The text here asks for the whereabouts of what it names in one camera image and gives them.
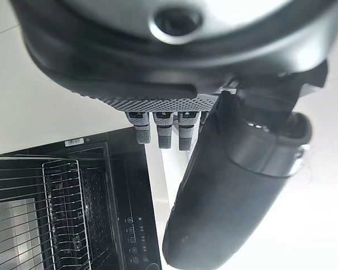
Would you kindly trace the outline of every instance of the oven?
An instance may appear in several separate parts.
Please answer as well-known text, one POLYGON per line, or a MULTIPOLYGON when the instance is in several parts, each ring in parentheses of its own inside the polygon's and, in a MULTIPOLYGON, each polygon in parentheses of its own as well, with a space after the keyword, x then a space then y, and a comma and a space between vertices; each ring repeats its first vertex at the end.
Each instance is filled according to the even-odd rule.
POLYGON ((160 270, 133 128, 0 155, 0 270, 160 270))

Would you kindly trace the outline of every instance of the textured grip surface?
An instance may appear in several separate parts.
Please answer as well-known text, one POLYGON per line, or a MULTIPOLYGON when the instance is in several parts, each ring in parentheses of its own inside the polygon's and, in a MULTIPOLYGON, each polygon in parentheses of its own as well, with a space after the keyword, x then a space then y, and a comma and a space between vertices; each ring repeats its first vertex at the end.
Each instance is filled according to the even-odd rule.
POLYGON ((150 143, 150 130, 135 130, 136 140, 139 144, 143 145, 150 143))
POLYGON ((192 138, 179 138, 179 150, 190 151, 192 145, 192 138))
POLYGON ((170 149, 171 136, 158 136, 158 143, 160 149, 170 149))

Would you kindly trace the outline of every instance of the robotic arm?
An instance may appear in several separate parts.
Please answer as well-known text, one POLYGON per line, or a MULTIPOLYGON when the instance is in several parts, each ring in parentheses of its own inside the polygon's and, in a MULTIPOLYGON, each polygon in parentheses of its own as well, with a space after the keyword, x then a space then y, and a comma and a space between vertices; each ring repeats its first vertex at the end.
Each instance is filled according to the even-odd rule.
POLYGON ((139 143, 181 150, 210 111, 167 223, 163 253, 184 270, 224 264, 300 166, 312 129, 292 112, 323 87, 338 0, 11 0, 35 64, 126 112, 139 143))

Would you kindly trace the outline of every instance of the oven control panel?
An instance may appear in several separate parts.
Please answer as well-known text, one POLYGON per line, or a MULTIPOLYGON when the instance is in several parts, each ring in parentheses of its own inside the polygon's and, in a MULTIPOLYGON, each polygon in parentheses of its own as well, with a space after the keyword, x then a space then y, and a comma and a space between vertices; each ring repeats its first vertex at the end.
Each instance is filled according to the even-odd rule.
POLYGON ((129 170, 127 159, 113 160, 115 193, 126 269, 161 270, 148 172, 129 170))

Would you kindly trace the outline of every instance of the control button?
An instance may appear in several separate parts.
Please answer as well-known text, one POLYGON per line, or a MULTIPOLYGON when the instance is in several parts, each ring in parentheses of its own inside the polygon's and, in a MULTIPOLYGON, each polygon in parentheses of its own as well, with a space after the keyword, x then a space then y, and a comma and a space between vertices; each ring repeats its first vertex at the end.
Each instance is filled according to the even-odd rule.
POLYGON ((156 263, 152 263, 145 270, 160 270, 160 268, 156 263))

